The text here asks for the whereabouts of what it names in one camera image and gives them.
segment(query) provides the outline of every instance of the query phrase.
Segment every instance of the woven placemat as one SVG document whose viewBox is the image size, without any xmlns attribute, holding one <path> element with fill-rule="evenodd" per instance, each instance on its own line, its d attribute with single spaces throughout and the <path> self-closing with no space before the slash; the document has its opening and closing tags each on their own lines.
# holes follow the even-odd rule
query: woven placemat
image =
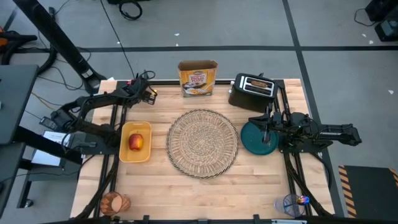
<svg viewBox="0 0 398 224">
<path fill-rule="evenodd" d="M 210 110 L 183 114 L 169 129 L 167 154 L 184 174 L 212 178 L 227 171 L 238 154 L 238 133 L 223 115 Z"/>
</svg>

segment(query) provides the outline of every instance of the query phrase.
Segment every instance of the wooden table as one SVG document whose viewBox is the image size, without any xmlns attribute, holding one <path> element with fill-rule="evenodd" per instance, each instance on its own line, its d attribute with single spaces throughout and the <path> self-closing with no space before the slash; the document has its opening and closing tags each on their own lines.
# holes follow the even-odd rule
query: wooden table
<svg viewBox="0 0 398 224">
<path fill-rule="evenodd" d="M 291 111 L 308 113 L 301 81 L 284 81 Z M 100 91 L 111 92 L 115 88 L 116 81 L 102 81 Z M 279 151 L 255 156 L 240 143 L 233 166 L 221 176 L 205 180 L 180 173 L 167 157 L 169 127 L 190 110 L 208 109 L 223 114 L 239 135 L 248 117 L 259 113 L 231 106 L 229 85 L 216 85 L 212 96 L 193 98 L 183 98 L 178 85 L 153 88 L 158 91 L 155 105 L 134 105 L 127 115 L 127 121 L 151 123 L 152 154 L 145 163 L 119 163 L 116 191 L 128 195 L 132 202 L 128 211 L 118 214 L 122 220 L 142 220 L 143 215 L 150 215 L 151 220 L 252 219 L 253 214 L 261 218 L 288 218 L 274 209 L 274 200 L 289 194 L 283 155 Z M 111 112 L 112 106 L 96 109 L 93 123 L 109 123 Z M 322 164 L 309 154 L 301 154 L 301 159 L 308 188 L 326 210 L 334 213 Z M 81 169 L 71 217 L 78 215 L 96 192 L 102 161 L 103 156 L 95 156 Z"/>
</svg>

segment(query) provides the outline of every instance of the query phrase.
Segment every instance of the cardboard box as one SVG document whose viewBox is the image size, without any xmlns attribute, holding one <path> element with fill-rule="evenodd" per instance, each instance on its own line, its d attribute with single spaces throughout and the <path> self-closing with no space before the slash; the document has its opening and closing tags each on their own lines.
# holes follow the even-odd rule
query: cardboard box
<svg viewBox="0 0 398 224">
<path fill-rule="evenodd" d="M 211 95 L 218 64 L 214 60 L 181 61 L 178 65 L 184 97 Z"/>
</svg>

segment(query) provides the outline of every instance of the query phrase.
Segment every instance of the yellow bowl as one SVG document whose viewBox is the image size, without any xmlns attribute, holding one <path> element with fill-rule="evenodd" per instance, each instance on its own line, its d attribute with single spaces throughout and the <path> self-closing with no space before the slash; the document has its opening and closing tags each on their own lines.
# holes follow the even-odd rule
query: yellow bowl
<svg viewBox="0 0 398 224">
<path fill-rule="evenodd" d="M 129 137 L 132 134 L 141 134 L 144 143 L 140 151 L 129 149 Z M 152 128 L 146 121 L 131 121 L 123 125 L 120 142 L 119 158 L 122 162 L 145 162 L 150 158 L 150 142 Z"/>
</svg>

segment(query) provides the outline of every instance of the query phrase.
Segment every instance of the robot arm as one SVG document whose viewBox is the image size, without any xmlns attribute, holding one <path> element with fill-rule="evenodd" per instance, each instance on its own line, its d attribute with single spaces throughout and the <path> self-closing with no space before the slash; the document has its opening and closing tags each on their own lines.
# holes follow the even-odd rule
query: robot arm
<svg viewBox="0 0 398 224">
<path fill-rule="evenodd" d="M 266 108 L 266 112 L 259 117 L 249 118 L 249 121 L 264 131 L 263 143 L 269 142 L 269 131 L 277 131 L 285 136 L 285 143 L 291 148 L 300 145 L 311 144 L 319 151 L 330 146 L 333 141 L 342 144 L 356 146 L 362 142 L 358 130 L 352 124 L 318 124 L 307 114 L 289 113 L 285 111 L 272 112 L 272 103 Z"/>
<path fill-rule="evenodd" d="M 120 133 L 115 131 L 109 124 L 93 124 L 85 121 L 87 113 L 95 108 L 108 105 L 126 105 L 131 108 L 133 105 L 144 101 L 150 105 L 155 103 L 157 93 L 150 88 L 149 78 L 146 73 L 131 80 L 122 88 L 112 93 L 105 92 L 102 95 L 82 96 L 77 100 L 61 106 L 57 111 L 51 113 L 51 120 L 58 127 L 58 130 L 66 133 L 82 131 L 101 137 L 109 147 L 118 147 Z"/>
</svg>

